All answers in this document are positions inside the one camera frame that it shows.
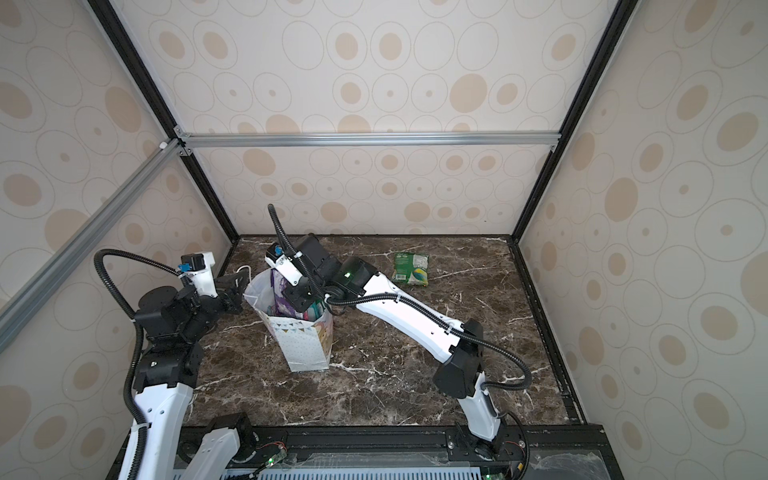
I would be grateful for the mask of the green snack bag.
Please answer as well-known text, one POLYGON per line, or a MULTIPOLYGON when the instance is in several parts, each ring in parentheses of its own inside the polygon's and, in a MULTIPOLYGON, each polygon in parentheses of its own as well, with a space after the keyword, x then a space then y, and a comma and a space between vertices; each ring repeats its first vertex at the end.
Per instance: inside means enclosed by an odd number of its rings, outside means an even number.
POLYGON ((427 286, 429 283, 428 267, 428 255, 397 252, 394 257, 392 280, 396 284, 427 286))

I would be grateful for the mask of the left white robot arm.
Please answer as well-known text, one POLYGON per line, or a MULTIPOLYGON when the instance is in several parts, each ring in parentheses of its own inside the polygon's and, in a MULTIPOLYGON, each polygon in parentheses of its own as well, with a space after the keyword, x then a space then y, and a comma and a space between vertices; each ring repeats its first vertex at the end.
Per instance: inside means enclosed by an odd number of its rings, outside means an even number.
POLYGON ((200 294, 188 280, 177 289, 157 287, 144 294, 134 323, 140 352, 125 393, 134 407, 134 423, 121 479, 169 479, 178 450, 183 418, 197 386, 203 360, 200 340, 224 314, 243 310, 246 282, 235 275, 215 281, 214 296, 200 294))

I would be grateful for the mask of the small purple snack bag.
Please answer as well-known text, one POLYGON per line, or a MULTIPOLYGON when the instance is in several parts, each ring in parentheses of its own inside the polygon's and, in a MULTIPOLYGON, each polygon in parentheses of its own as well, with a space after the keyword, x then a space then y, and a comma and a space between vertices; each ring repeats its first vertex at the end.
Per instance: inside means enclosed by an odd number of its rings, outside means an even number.
POLYGON ((286 289, 291 284, 276 270, 270 270, 270 284, 274 297, 274 315, 297 318, 297 312, 286 297, 286 289))

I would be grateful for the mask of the white paper gift bag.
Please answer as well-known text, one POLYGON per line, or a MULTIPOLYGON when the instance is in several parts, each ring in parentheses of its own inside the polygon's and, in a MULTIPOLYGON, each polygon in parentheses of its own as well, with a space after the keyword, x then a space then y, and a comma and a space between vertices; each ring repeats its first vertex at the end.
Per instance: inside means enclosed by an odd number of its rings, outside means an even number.
POLYGON ((327 310, 315 322, 301 320, 299 316, 302 312, 297 312, 297 318, 275 316, 270 270, 256 275, 247 265, 236 270, 249 281, 243 299, 276 340, 292 372, 327 370, 333 343, 333 315, 327 310))

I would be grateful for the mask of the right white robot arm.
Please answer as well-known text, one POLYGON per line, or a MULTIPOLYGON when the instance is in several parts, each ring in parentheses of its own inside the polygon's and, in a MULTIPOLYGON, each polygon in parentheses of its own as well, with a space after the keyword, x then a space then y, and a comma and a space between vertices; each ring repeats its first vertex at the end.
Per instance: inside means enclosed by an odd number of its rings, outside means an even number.
POLYGON ((433 382, 455 398, 476 438, 492 442, 501 420, 484 391, 482 327, 446 317, 402 291, 360 257, 341 262, 309 234, 290 256, 279 243, 265 254, 267 264, 288 281, 291 306, 305 311, 315 301, 352 306, 377 317, 424 347, 438 362, 433 382))

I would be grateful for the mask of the teal snack bag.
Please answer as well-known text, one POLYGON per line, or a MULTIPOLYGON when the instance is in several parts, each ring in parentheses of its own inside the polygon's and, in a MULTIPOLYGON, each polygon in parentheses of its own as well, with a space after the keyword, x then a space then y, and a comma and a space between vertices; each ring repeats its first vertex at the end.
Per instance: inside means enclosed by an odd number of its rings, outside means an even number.
POLYGON ((299 316, 301 320, 315 322, 320 320, 327 313, 326 307, 321 302, 312 303, 306 311, 299 316))

